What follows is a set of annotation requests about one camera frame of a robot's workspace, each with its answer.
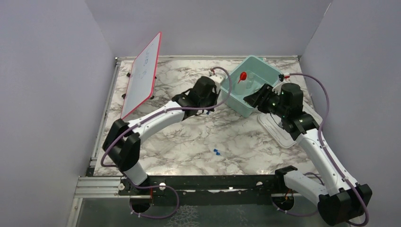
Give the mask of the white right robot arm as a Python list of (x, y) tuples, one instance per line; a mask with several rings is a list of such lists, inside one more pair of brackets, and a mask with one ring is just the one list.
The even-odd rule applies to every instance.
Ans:
[(264, 84), (244, 101), (260, 112), (281, 119), (284, 131), (306, 152), (324, 184), (309, 179), (294, 167), (276, 170), (273, 187), (278, 192), (292, 189), (317, 206), (322, 219), (330, 226), (365, 216), (372, 190), (359, 184), (335, 157), (322, 135), (322, 126), (303, 110), (303, 91), (294, 83), (285, 83), (280, 92)]

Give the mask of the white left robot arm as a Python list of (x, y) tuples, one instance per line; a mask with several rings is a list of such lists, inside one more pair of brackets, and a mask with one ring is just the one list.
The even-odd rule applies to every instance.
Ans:
[(196, 116), (198, 111), (213, 111), (220, 94), (223, 76), (202, 76), (195, 85), (177, 95), (152, 113), (128, 122), (118, 119), (112, 124), (103, 143), (105, 154), (121, 173), (131, 180), (137, 194), (148, 190), (148, 175), (139, 163), (141, 144), (160, 130)]

